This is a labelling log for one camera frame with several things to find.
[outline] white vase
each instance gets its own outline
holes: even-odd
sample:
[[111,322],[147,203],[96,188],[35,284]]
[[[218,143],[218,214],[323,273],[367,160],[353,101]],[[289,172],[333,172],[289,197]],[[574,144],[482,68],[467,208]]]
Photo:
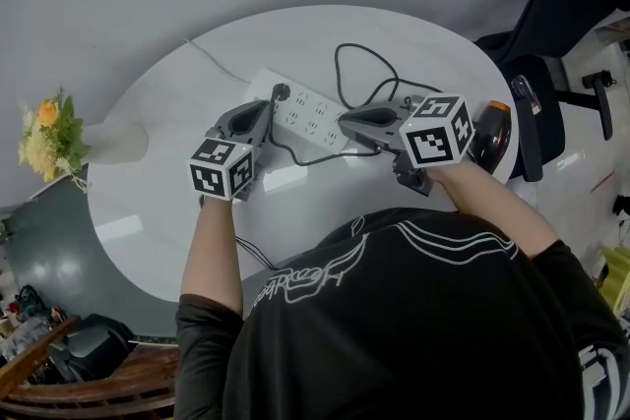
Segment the white vase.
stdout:
[[147,153],[149,135],[140,123],[105,121],[86,126],[81,140],[91,146],[83,163],[118,164],[140,161]]

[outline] white cube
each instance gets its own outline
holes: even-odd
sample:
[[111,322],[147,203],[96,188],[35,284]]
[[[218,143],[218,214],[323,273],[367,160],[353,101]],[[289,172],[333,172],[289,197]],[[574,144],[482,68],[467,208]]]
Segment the white cube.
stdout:
[[231,200],[254,179],[254,148],[248,144],[204,139],[188,160],[193,189]]
[[415,168],[458,163],[474,135],[460,94],[432,93],[399,129]]

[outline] white cable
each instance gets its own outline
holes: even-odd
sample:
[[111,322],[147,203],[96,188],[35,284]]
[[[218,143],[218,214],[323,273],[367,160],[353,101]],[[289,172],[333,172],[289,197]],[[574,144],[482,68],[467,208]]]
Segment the white cable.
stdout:
[[186,44],[193,46],[200,53],[203,53],[206,56],[206,58],[208,58],[211,62],[213,62],[215,67],[217,67],[217,69],[227,78],[232,79],[234,81],[239,81],[240,83],[243,83],[245,85],[249,85],[249,81],[245,81],[244,79],[241,79],[238,76],[234,76],[231,72],[229,72],[226,68],[224,68],[221,65],[221,63],[219,63],[208,51],[206,51],[203,47],[201,47],[196,42],[193,42],[192,40],[189,40],[187,38],[184,39],[184,42],[186,42]]

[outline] floor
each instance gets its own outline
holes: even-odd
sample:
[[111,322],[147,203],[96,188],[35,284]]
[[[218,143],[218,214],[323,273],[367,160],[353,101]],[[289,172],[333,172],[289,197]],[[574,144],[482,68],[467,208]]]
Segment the floor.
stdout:
[[[600,264],[599,245],[614,246],[626,234],[625,227],[620,233],[610,208],[619,192],[630,194],[628,63],[616,44],[602,48],[593,38],[564,62],[572,90],[581,90],[580,76],[602,69],[617,80],[607,91],[614,135],[603,140],[597,112],[562,104],[565,152],[544,167],[540,182],[516,179],[509,186],[547,217],[585,269],[594,273]],[[15,237],[4,252],[20,285],[33,285],[69,313],[99,313],[138,334],[174,335],[176,304],[142,291],[114,266],[95,236],[85,195],[68,181],[18,209],[10,225]],[[245,281],[246,307],[266,277],[263,271]]]
[[624,189],[630,194],[628,61],[617,44],[603,47],[594,34],[563,61],[572,91],[584,92],[581,76],[603,69],[617,81],[606,91],[613,136],[604,141],[596,111],[562,103],[565,152],[543,168],[541,181],[530,184],[519,178],[509,186],[551,222],[585,269],[594,273],[600,264],[599,245],[617,245],[619,218],[610,211],[612,202]]

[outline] power strip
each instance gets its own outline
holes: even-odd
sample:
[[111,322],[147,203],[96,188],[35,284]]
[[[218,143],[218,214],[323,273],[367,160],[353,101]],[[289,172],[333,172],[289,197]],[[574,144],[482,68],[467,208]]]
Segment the power strip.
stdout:
[[321,94],[269,69],[262,69],[247,90],[246,101],[270,99],[272,90],[278,83],[286,84],[290,95],[285,101],[276,101],[274,125],[287,128],[332,154],[344,150],[347,137],[339,128],[337,119],[347,111],[342,105]]

